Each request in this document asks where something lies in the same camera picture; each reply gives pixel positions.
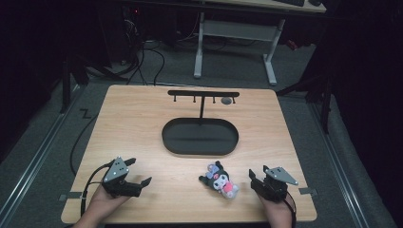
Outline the white-legged wooden desk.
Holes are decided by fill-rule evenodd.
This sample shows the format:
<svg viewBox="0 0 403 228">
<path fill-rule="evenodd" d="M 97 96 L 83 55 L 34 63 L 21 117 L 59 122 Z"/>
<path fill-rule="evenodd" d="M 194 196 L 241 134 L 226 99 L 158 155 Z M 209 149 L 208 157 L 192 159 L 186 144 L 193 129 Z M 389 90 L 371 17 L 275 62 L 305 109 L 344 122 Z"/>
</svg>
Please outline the white-legged wooden desk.
<svg viewBox="0 0 403 228">
<path fill-rule="evenodd" d="M 308 15 L 325 13 L 327 10 L 323 3 L 321 6 L 315 7 L 311 5 L 308 0 L 304 1 L 304 7 L 296 7 L 273 0 L 201 0 L 201 5 L 203 7 L 218 5 L 241 8 L 250 7 L 256 10 L 273 10 L 274 12 L 281 13 L 307 13 Z M 284 16 L 280 16 L 279 19 L 276 19 L 274 25 L 258 25 L 252 22 L 224 21 L 222 19 L 205 19 L 203 12 L 200 13 L 199 19 L 198 49 L 193 73 L 195 78 L 199 79 L 202 76 L 203 38 L 205 36 L 212 36 L 268 42 L 270 47 L 267 52 L 262 55 L 262 61 L 265 66 L 269 84 L 275 86 L 278 83 L 272 65 L 272 58 L 286 21 Z"/>
</svg>

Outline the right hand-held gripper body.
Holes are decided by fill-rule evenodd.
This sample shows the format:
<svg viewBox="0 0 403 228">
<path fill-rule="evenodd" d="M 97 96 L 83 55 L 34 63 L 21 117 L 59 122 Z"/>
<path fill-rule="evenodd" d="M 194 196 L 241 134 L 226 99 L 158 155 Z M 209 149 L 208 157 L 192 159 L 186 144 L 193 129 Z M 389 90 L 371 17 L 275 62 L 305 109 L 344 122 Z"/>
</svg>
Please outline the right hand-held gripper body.
<svg viewBox="0 0 403 228">
<path fill-rule="evenodd" d="M 280 202 L 288 193 L 288 185 L 298 185 L 295 180 L 283 167 L 269 168 L 263 180 L 251 181 L 251 188 L 266 200 Z"/>
</svg>

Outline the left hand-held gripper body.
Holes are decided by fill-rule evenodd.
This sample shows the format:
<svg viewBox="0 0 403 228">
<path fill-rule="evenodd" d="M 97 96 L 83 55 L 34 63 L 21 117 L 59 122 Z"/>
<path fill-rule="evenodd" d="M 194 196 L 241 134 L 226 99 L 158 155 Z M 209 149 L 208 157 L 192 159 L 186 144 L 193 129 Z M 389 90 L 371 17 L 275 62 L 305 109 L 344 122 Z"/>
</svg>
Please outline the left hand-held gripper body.
<svg viewBox="0 0 403 228">
<path fill-rule="evenodd" d="M 125 180 L 129 173 L 129 166 L 121 157 L 117 157 L 108 167 L 103 179 L 102 186 L 112 197 L 127 196 L 138 197 L 142 187 L 138 183 L 131 183 Z"/>
</svg>

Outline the black computer tower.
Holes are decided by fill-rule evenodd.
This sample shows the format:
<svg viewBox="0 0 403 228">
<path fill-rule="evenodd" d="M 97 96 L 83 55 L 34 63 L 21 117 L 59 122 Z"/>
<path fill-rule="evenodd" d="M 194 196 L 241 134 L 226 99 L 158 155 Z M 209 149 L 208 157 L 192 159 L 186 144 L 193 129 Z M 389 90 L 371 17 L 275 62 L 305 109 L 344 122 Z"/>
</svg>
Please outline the black computer tower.
<svg viewBox="0 0 403 228">
<path fill-rule="evenodd" d="M 130 7 L 105 4 L 99 7 L 111 63 L 126 65 L 134 61 L 137 51 L 137 26 Z"/>
</svg>

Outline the black metal stand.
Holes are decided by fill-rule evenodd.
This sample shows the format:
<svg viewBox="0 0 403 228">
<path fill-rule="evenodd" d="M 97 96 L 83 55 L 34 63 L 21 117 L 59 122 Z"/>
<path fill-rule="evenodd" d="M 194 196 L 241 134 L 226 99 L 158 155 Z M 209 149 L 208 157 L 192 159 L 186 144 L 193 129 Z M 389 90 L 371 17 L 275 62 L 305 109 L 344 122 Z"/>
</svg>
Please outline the black metal stand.
<svg viewBox="0 0 403 228">
<path fill-rule="evenodd" d="M 276 94 L 278 96 L 284 96 L 293 91 L 306 91 L 305 101 L 307 103 L 321 102 L 319 122 L 322 130 L 328 134 L 328 119 L 331 111 L 332 78 L 330 76 L 316 76 L 310 79 L 303 79 L 296 84 L 277 91 Z"/>
<path fill-rule="evenodd" d="M 79 86 L 86 86 L 89 78 L 86 73 L 85 61 L 81 56 L 68 55 L 63 62 L 62 74 L 62 113 L 66 113 L 71 103 L 71 77 Z"/>
</svg>

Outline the black and pink plush toy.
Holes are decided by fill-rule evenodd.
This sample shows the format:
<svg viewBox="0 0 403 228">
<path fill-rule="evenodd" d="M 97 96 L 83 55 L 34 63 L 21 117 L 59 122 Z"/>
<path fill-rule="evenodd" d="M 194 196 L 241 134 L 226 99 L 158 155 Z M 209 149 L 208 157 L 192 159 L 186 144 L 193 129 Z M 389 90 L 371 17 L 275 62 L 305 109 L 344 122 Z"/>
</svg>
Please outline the black and pink plush toy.
<svg viewBox="0 0 403 228">
<path fill-rule="evenodd" d="M 220 161 L 210 163 L 207 166 L 207 172 L 203 176 L 199 176 L 199 181 L 222 194 L 226 199 L 234 199 L 240 190 L 230 180 L 229 174 L 224 170 Z"/>
</svg>

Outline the black hook stand with tray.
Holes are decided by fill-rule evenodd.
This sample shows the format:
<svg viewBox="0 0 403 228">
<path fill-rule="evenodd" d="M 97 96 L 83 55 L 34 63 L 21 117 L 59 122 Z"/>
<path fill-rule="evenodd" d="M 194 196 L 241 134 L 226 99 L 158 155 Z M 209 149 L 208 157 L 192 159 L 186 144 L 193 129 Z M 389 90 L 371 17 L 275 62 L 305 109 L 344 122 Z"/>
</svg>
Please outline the black hook stand with tray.
<svg viewBox="0 0 403 228">
<path fill-rule="evenodd" d="M 168 90 L 167 94 L 177 101 L 178 96 L 201 98 L 200 114 L 197 118 L 175 118 L 165 124 L 162 130 L 163 145 L 170 152 L 185 156 L 225 156 L 230 154 L 239 142 L 239 131 L 225 119 L 205 118 L 206 98 L 213 103 L 217 98 L 228 99 L 234 104 L 238 92 Z"/>
</svg>

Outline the black keyboard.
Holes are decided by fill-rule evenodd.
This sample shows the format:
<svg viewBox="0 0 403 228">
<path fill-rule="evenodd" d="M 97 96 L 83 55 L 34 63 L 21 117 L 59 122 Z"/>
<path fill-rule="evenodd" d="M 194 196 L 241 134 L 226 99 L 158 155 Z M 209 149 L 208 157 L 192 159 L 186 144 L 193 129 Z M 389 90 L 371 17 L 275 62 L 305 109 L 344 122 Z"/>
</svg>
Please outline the black keyboard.
<svg viewBox="0 0 403 228">
<path fill-rule="evenodd" d="M 273 1 L 296 6 L 296 7 L 304 7 L 304 4 L 305 4 L 304 0 L 273 0 Z"/>
</svg>

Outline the person's left hand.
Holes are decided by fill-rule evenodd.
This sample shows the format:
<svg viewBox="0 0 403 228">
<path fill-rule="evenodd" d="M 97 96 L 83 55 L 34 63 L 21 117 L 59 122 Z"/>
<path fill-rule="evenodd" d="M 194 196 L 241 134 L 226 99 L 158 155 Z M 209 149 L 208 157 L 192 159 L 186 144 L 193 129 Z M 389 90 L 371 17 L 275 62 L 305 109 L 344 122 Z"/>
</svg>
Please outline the person's left hand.
<svg viewBox="0 0 403 228">
<path fill-rule="evenodd" d="M 99 219 L 105 219 L 129 200 L 127 196 L 112 197 L 102 185 L 93 194 L 87 211 Z"/>
</svg>

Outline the person's right hand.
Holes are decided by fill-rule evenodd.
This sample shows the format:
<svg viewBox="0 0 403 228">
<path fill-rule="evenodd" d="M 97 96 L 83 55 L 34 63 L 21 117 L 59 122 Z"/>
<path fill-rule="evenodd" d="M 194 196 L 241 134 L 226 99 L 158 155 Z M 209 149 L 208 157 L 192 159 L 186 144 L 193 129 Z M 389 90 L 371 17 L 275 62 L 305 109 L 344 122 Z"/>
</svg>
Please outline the person's right hand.
<svg viewBox="0 0 403 228">
<path fill-rule="evenodd" d="M 273 202 L 262 196 L 259 196 L 259 199 L 263 205 L 268 221 L 273 218 L 292 219 L 292 211 L 295 209 L 295 205 L 290 195 L 287 195 L 285 201 L 281 202 Z"/>
</svg>

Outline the metal floor rail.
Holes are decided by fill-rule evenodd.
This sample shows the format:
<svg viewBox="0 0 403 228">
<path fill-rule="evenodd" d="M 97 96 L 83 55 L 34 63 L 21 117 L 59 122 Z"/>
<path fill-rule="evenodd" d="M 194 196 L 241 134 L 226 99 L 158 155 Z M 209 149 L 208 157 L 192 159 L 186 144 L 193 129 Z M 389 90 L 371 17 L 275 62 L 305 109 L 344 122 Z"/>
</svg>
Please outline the metal floor rail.
<svg viewBox="0 0 403 228">
<path fill-rule="evenodd" d="M 355 228 L 370 228 L 366 216 L 358 201 L 355 190 L 351 185 L 342 163 L 336 153 L 336 148 L 334 147 L 330 136 L 323 130 L 320 121 L 320 113 L 317 106 L 315 104 L 308 104 L 308 108 L 311 115 L 315 119 L 316 126 L 320 132 L 322 140 L 324 141 L 326 154 L 329 157 L 337 184 L 354 221 Z"/>
<path fill-rule="evenodd" d="M 27 130 L 0 164 L 0 228 L 7 228 L 15 211 L 44 164 L 51 145 L 67 115 L 86 87 L 75 85 L 71 102 L 62 107 L 62 88 L 58 87 L 44 114 L 36 114 Z"/>
</svg>

